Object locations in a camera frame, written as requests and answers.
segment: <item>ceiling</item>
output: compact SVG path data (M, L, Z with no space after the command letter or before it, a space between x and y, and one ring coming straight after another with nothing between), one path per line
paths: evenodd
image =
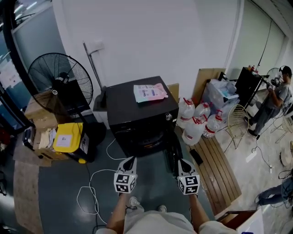
M271 0L293 33L293 0Z

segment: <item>water bottle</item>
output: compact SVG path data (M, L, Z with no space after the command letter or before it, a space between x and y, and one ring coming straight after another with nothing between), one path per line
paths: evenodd
M195 106L191 99L186 100L183 98L183 102L179 103L177 125L181 128L185 128L187 122L192 118Z
M206 138L212 138L216 132L220 129L222 123L222 111L217 110L216 115L211 115L206 123L205 130L203 132L203 136Z
M182 139L187 145L194 145L199 142L205 129L207 118L202 115L199 118L192 117L183 131Z
M193 116L195 118L199 118L200 116L205 115L208 118L210 114L211 114L210 104L202 101L201 104L199 104L196 107Z

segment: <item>white sneaker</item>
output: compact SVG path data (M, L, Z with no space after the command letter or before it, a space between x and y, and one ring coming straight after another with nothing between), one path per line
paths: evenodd
M165 205L160 205L157 208L157 211L162 212L162 213L166 213L167 212L167 207Z
M136 205L139 205L140 202L137 200L136 197L131 197L129 199L129 204L132 206L132 207L135 207Z

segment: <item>black and white marker cube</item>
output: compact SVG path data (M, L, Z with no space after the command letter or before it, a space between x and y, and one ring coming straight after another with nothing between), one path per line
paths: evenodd
M200 186L199 175L178 176L178 187L184 195L197 194Z
M114 187L116 192L131 193L136 185L137 175L128 175L122 173L115 173Z

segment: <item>wooden pallet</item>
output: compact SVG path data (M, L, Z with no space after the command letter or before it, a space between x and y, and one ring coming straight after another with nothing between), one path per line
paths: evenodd
M188 152L195 149L203 160L203 163L198 165L191 157L214 215L217 215L241 195L230 164L215 137L210 139L202 137L196 145L186 147Z

